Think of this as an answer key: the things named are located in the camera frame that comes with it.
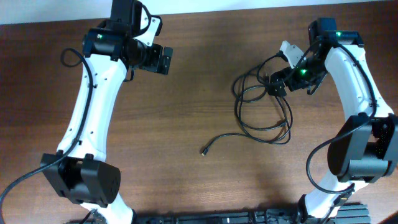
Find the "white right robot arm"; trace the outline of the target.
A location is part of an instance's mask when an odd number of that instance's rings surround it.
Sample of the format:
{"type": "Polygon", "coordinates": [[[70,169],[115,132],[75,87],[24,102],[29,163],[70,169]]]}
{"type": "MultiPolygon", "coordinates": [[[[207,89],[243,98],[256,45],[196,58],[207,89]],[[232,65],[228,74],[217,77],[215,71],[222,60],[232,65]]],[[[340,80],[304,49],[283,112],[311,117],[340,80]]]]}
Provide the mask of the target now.
{"type": "Polygon", "coordinates": [[[348,204],[358,190],[391,175],[397,165],[397,116],[384,101],[366,62],[356,31],[339,30],[333,18],[321,17],[308,27],[306,51],[283,42],[279,57],[289,66],[266,81],[272,96],[306,89],[316,92],[327,75],[343,105],[345,123],[324,143],[328,172],[297,208],[269,209],[267,223],[369,223],[367,206],[348,204]]]}

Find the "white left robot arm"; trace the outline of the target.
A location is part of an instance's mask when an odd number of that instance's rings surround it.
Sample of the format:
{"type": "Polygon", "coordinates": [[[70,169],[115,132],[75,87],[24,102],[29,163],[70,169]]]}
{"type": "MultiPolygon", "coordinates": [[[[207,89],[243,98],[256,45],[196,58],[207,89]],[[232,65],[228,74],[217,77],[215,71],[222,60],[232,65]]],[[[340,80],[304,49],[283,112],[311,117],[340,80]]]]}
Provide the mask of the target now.
{"type": "Polygon", "coordinates": [[[111,15],[88,31],[78,54],[81,85],[68,129],[55,154],[40,162],[58,196],[101,215],[132,223],[134,210],[120,193],[121,172],[106,163],[106,139],[121,85],[135,69],[166,75],[173,50],[155,44],[162,19],[140,1],[113,1],[111,15]]]}

